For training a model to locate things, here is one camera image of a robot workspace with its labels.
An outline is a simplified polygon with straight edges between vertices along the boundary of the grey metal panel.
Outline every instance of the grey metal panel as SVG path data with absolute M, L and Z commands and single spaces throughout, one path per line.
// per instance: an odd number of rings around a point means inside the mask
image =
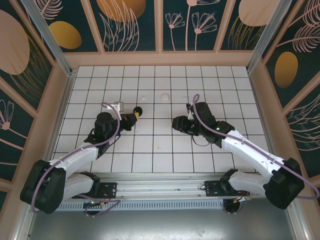
M 30 240 L 294 240 L 287 211 L 266 199 L 248 201 L 237 215 L 220 209 L 39 213 Z

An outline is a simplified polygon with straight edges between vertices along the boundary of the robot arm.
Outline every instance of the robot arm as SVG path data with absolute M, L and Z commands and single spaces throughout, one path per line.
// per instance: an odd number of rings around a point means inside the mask
M 142 115 L 142 109 L 135 107 L 133 113 L 120 114 L 123 103 L 113 104 L 117 110 L 120 120 L 118 136 L 123 130 L 131 131 L 139 117 Z M 47 175 L 45 181 L 36 195 L 35 207 L 39 210 L 50 214 L 53 213 L 66 199 L 74 197 L 78 194 L 91 192 L 97 195 L 100 190 L 100 178 L 90 172 L 75 173 L 81 166 L 93 162 L 100 158 L 110 147 L 110 143 L 100 145 L 112 137 L 117 129 L 117 121 L 112 118 L 108 112 L 102 112 L 96 117 L 94 128 L 91 130 L 87 139 L 79 147 L 79 151 L 67 153 L 66 159 Z M 27 204 L 31 204 L 32 197 L 35 193 L 39 179 L 44 172 L 53 166 L 56 162 L 61 161 L 62 157 L 51 161 L 39 160 L 33 165 L 29 176 L 24 184 L 20 194 L 20 199 Z

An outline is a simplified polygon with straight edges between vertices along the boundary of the floral wall pattern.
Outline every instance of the floral wall pattern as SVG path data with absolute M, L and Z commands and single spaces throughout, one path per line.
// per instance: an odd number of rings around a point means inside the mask
M 12 181 L 33 117 L 0 90 L 0 178 Z
M 52 65 L 8 0 L 0 23 L 0 77 L 37 109 Z
M 320 71 L 320 1 L 306 0 L 266 63 L 284 107 Z
M 155 51 L 154 0 L 90 0 L 106 52 Z
M 164 0 L 163 50 L 213 50 L 225 6 L 220 0 Z

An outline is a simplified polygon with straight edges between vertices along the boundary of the white tile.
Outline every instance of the white tile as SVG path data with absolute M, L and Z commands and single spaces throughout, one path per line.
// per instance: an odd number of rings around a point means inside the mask
M 84 113 L 84 104 L 68 104 L 66 110 L 65 118 L 66 119 L 81 119 L 82 114 Z
M 70 104 L 85 104 L 86 99 L 87 99 L 87 95 L 88 95 L 88 90 L 86 90 L 86 91 L 81 91 L 81 90 L 72 91 L 69 103 Z
M 171 89 L 170 77 L 156 77 L 154 89 L 156 89 L 156 90 L 170 90 Z
M 124 76 L 124 66 L 110 66 L 108 77 L 123 77 Z
M 245 119 L 258 119 L 259 113 L 255 104 L 241 104 L 243 118 Z
M 240 104 L 223 104 L 227 119 L 243 119 Z
M 163 101 L 162 95 L 167 95 L 169 100 Z M 171 103 L 171 91 L 170 90 L 155 90 L 154 91 L 154 103 L 155 104 L 170 104 Z
M 124 77 L 122 81 L 122 90 L 137 90 L 138 77 Z
M 88 90 L 90 80 L 90 77 L 77 77 L 74 81 L 72 90 Z
M 101 104 L 86 104 L 84 108 L 84 119 L 96 119 L 97 115 L 101 113 Z
M 171 77 L 186 77 L 186 67 L 185 66 L 171 66 Z
M 204 84 L 201 77 L 187 77 L 186 83 L 188 90 L 203 90 Z
M 125 66 L 124 67 L 124 77 L 139 77 L 139 66 Z
M 225 116 L 225 110 L 224 106 L 222 104 L 208 104 L 209 109 L 212 113 L 212 115 L 217 119 L 224 119 Z
M 214 153 L 213 162 L 216 173 L 225 173 L 235 168 L 231 153 Z
M 212 78 L 218 76 L 215 66 L 201 66 L 201 71 L 203 78 Z
M 260 119 L 244 119 L 246 132 L 248 135 L 263 135 L 264 130 Z
M 238 169 L 241 172 L 245 173 L 254 173 L 255 169 L 247 163 L 245 160 L 243 160 L 241 157 L 239 157 L 236 154 L 233 154 L 233 162 L 234 162 L 234 168 Z
M 154 173 L 172 173 L 173 157 L 172 154 L 153 154 L 153 172 Z
M 224 104 L 238 104 L 239 98 L 235 90 L 222 90 L 222 101 Z
M 152 173 L 152 154 L 134 153 L 132 163 L 133 173 Z
M 236 90 L 236 84 L 233 77 L 219 77 L 221 90 Z
M 79 66 L 78 72 L 76 73 L 76 77 L 91 78 L 93 70 L 94 70 L 94 66 Z
M 112 153 L 105 153 L 97 160 L 92 162 L 92 173 L 110 173 L 112 164 Z
M 103 90 L 90 90 L 86 98 L 87 104 L 100 104 L 104 100 L 105 91 Z
M 120 101 L 124 104 L 136 104 L 137 94 L 137 90 L 122 90 Z
M 172 90 L 171 102 L 173 104 L 187 104 L 189 102 L 187 90 Z
M 132 153 L 134 151 L 134 136 L 122 135 L 114 144 L 115 153 Z
M 95 128 L 96 119 L 82 119 L 80 127 L 80 135 L 88 135 Z
M 131 173 L 132 153 L 113 154 L 112 169 L 113 173 Z
M 75 172 L 76 173 L 82 173 L 82 172 L 89 172 L 91 171 L 91 166 L 92 166 L 92 162 L 88 162 L 85 165 L 82 165 L 81 167 L 79 167 Z
M 186 66 L 185 68 L 187 77 L 202 77 L 200 66 Z
M 170 77 L 170 66 L 155 66 L 156 77 Z
M 215 171 L 212 153 L 194 153 L 193 164 L 195 173 L 213 173 Z
M 222 104 L 221 92 L 219 90 L 205 90 L 204 93 L 207 104 Z
M 189 102 L 192 102 L 196 94 L 200 95 L 198 102 L 205 102 L 205 92 L 203 90 L 188 90 Z
M 242 135 L 247 135 L 246 127 L 245 127 L 245 122 L 243 119 L 226 119 L 226 122 L 228 124 L 231 124 L 234 126 L 235 130 L 237 130 L 239 133 Z
M 154 105 L 153 104 L 139 104 L 142 108 L 142 116 L 140 119 L 153 119 L 154 118 Z
M 173 136 L 173 152 L 174 153 L 192 153 L 191 136 L 174 135 Z
M 194 136 L 192 141 L 192 151 L 194 153 L 211 153 L 211 144 L 208 145 L 207 140 L 203 136 Z
M 178 116 L 188 116 L 187 107 L 185 104 L 172 104 L 172 118 Z
M 219 80 L 217 77 L 204 77 L 202 81 L 204 90 L 220 90 Z
M 77 142 L 77 135 L 60 135 L 56 146 L 56 153 L 69 153 L 73 151 Z
M 108 104 L 113 104 L 115 102 L 120 101 L 120 93 L 121 91 L 117 90 L 106 90 L 104 91 L 104 98 L 103 101 L 108 103 Z
M 106 90 L 121 90 L 122 77 L 108 77 L 106 80 Z
M 140 66 L 139 77 L 154 77 L 155 66 Z
M 152 135 L 135 135 L 134 149 L 135 153 L 152 153 L 154 136 Z
M 232 66 L 233 76 L 247 78 L 247 68 L 245 66 Z
M 217 66 L 216 67 L 218 77 L 233 77 L 231 66 Z
M 185 78 L 185 77 L 172 77 L 171 78 L 171 89 L 172 90 L 186 90 L 187 89 L 187 78 Z
M 255 104 L 256 100 L 251 90 L 238 91 L 239 100 L 241 104 Z
M 154 133 L 154 120 L 153 119 L 139 119 L 135 123 L 136 135 L 152 135 Z
M 172 153 L 172 136 L 155 135 L 153 137 L 153 152 L 154 153 Z
M 91 78 L 90 90 L 105 90 L 106 88 L 106 77 L 93 77 Z
M 155 119 L 154 135 L 172 135 L 171 119 Z
M 251 90 L 251 84 L 248 77 L 235 77 L 235 86 L 237 90 Z
M 155 89 L 154 77 L 139 77 L 139 90 L 153 90 Z
M 61 130 L 62 135 L 78 135 L 81 119 L 65 119 Z
M 248 139 L 263 150 L 269 151 L 264 135 L 248 135 Z
M 190 153 L 173 154 L 173 172 L 175 173 L 193 173 L 194 161 Z
M 171 104 L 155 104 L 154 118 L 155 119 L 171 119 Z
M 138 91 L 138 104 L 153 104 L 154 103 L 153 90 L 139 90 Z
M 108 76 L 109 66 L 94 66 L 93 78 L 106 78 Z

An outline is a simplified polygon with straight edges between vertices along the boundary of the dark teal wallpaper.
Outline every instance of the dark teal wallpaper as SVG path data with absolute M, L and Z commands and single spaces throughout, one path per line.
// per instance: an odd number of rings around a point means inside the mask
M 5 203 L 6 196 L 7 196 L 7 193 L 5 191 L 0 191 L 0 213 L 1 213 L 2 206 Z
M 284 107 L 320 71 L 320 4 L 304 1 L 266 63 Z
M 286 119 L 309 178 L 320 175 L 320 84 Z
M 52 65 L 8 0 L 0 4 L 0 77 L 38 108 Z
M 34 2 L 64 53 L 98 51 L 80 0 Z
M 90 0 L 106 52 L 155 51 L 154 0 Z
M 13 179 L 33 120 L 32 116 L 0 90 L 1 179 Z
M 213 50 L 225 6 L 220 0 L 164 0 L 163 50 Z

